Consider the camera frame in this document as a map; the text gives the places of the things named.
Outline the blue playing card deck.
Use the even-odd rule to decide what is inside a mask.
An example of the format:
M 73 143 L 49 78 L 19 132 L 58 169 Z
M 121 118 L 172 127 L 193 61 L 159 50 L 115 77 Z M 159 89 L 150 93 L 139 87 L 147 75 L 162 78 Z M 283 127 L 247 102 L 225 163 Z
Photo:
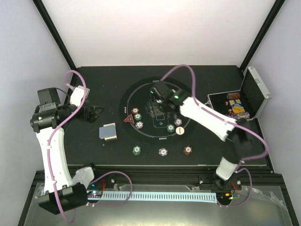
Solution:
M 99 128 L 99 138 L 105 141 L 117 139 L 116 124 L 105 124 Z

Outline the green chip mat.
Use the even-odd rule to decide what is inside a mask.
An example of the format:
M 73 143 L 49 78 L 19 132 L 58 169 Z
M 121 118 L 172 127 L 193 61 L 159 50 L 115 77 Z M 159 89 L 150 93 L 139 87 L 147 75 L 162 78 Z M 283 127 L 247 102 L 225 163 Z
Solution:
M 172 124 L 167 125 L 167 131 L 168 132 L 173 132 L 174 131 L 174 125 L 172 125 Z

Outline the red triangular marker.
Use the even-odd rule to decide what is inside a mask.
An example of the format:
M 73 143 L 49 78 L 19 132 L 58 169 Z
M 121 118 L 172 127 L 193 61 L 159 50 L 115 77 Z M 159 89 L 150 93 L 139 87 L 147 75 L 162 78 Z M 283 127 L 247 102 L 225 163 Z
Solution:
M 128 116 L 123 120 L 123 122 L 134 124 L 134 123 L 135 123 L 135 120 L 134 120 L 133 115 L 132 115 L 132 114 L 128 115 Z

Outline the red white chip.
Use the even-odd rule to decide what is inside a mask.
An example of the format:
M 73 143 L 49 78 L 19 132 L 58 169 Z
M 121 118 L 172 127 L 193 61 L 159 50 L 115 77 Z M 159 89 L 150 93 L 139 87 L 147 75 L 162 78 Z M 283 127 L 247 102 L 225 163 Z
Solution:
M 138 109 L 138 108 L 136 108 L 136 107 L 135 107 L 135 108 L 133 108 L 133 109 L 132 109 L 132 113 L 133 113 L 133 114 L 139 113 L 139 109 Z

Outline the brown poker chip stack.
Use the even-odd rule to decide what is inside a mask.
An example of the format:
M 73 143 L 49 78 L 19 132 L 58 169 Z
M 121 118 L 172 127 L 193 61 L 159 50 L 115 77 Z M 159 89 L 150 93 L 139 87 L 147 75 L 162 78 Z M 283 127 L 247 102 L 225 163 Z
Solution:
M 192 153 L 192 147 L 191 147 L 191 146 L 186 146 L 186 147 L 184 147 L 183 153 L 184 153 L 185 155 L 190 155 L 190 154 Z

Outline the green poker chip stack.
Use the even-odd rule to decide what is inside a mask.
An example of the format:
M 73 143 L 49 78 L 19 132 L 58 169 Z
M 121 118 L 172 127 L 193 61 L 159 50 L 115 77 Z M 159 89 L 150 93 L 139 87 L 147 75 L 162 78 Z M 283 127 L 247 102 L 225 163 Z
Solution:
M 141 147 L 136 145 L 133 147 L 133 154 L 134 155 L 139 155 L 141 153 Z

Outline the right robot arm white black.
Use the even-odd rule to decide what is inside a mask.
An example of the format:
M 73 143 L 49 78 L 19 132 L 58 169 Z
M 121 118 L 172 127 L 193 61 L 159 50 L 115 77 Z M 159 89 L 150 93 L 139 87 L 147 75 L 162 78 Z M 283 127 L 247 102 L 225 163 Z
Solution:
M 225 142 L 226 150 L 222 153 L 216 169 L 214 185 L 220 190 L 226 189 L 231 184 L 230 177 L 238 171 L 239 165 L 244 161 L 241 152 L 253 147 L 250 136 L 240 128 L 242 125 L 235 119 L 205 106 L 183 89 L 173 91 L 162 81 L 155 83 L 150 93 L 154 96 L 150 105 L 153 115 L 179 113 L 199 123 Z

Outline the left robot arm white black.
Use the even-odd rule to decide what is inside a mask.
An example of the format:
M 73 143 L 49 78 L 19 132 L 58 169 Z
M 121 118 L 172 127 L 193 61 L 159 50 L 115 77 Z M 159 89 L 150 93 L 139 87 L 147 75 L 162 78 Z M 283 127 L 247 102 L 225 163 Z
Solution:
M 40 104 L 30 120 L 41 147 L 44 164 L 44 193 L 38 205 L 57 215 L 85 205 L 87 188 L 98 187 L 101 176 L 94 172 L 94 164 L 81 167 L 71 176 L 68 170 L 64 132 L 72 120 L 93 123 L 103 107 L 90 105 L 86 98 L 89 89 L 77 86 L 69 103 L 62 105 L 56 88 L 39 90 Z

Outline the white dealer button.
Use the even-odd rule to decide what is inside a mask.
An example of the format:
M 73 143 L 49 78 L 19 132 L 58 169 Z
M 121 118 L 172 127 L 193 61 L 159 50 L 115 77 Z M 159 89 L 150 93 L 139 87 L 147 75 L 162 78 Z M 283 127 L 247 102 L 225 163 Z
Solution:
M 180 126 L 177 127 L 175 131 L 176 131 L 177 135 L 183 135 L 185 133 L 185 129 L 183 127 L 180 127 Z

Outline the round black poker mat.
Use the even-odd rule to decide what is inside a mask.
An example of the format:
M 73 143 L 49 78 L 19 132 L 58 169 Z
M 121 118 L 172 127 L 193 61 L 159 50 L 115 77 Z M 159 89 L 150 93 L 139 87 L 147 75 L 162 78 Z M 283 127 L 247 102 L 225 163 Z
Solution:
M 158 77 L 131 85 L 120 100 L 120 118 L 126 133 L 149 145 L 169 145 L 186 139 L 196 122 L 180 113 L 167 112 L 151 91 Z

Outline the blue card box in case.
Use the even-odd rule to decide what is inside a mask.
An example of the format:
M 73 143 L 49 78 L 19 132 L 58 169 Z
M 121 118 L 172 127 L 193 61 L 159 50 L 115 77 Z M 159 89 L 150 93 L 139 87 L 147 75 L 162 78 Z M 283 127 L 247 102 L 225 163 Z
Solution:
M 241 105 L 242 105 L 240 99 L 229 100 L 229 104 L 230 104 L 231 106 L 241 106 Z

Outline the brown chip row in case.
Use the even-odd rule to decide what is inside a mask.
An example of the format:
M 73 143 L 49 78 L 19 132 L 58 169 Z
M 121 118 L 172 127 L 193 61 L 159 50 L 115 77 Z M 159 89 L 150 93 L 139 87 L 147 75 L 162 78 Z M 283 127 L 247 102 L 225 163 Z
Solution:
M 228 93 L 227 94 L 227 99 L 228 100 L 235 100 L 240 98 L 240 93 L 239 92 L 234 92 L 234 93 Z

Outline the orange yellow card box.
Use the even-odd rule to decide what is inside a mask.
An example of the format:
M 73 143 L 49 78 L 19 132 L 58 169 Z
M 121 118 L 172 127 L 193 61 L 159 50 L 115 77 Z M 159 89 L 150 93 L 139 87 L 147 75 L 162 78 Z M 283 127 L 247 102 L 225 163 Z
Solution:
M 244 113 L 245 112 L 245 109 L 243 106 L 240 106 L 240 105 L 235 105 L 232 107 L 232 111 L 234 114 L 239 114 L 239 113 Z

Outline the aluminium poker case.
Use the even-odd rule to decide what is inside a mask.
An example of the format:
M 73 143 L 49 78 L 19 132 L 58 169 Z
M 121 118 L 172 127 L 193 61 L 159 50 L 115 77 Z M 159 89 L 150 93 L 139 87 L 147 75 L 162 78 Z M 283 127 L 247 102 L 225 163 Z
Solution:
M 247 68 L 240 89 L 207 95 L 210 107 L 229 117 L 233 114 L 232 106 L 230 104 L 225 105 L 225 102 L 229 102 L 227 94 L 234 92 L 240 93 L 239 99 L 242 103 L 241 106 L 243 106 L 245 111 L 250 114 L 250 118 L 247 120 L 258 118 L 265 105 L 272 97 L 256 69 L 250 66 Z

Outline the purple chip row in case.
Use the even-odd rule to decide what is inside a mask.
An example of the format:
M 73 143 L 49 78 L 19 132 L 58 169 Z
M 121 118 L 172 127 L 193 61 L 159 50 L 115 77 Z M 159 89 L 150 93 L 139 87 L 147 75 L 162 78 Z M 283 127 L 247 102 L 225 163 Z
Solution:
M 233 113 L 229 117 L 235 120 L 247 120 L 250 118 L 250 114 L 249 112 Z

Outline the white perforated strip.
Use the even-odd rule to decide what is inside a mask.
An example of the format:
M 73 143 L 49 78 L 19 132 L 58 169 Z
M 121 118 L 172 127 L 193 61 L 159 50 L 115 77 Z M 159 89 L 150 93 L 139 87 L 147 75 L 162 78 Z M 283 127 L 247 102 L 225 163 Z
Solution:
M 130 192 L 96 191 L 87 192 L 89 201 L 158 201 L 158 202 L 207 202 L 217 203 L 216 193 L 188 192 Z

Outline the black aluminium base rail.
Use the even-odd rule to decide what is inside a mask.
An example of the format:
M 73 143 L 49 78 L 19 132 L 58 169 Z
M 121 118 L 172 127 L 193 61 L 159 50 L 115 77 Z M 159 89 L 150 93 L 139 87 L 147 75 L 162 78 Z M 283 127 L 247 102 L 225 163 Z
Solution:
M 232 179 L 222 180 L 216 174 L 216 166 L 199 167 L 163 167 L 163 166 L 100 166 L 93 163 L 70 166 L 69 169 L 91 167 L 97 180 L 95 186 L 105 181 L 106 188 L 129 185 L 183 185 L 203 186 L 221 190 L 228 187 Z

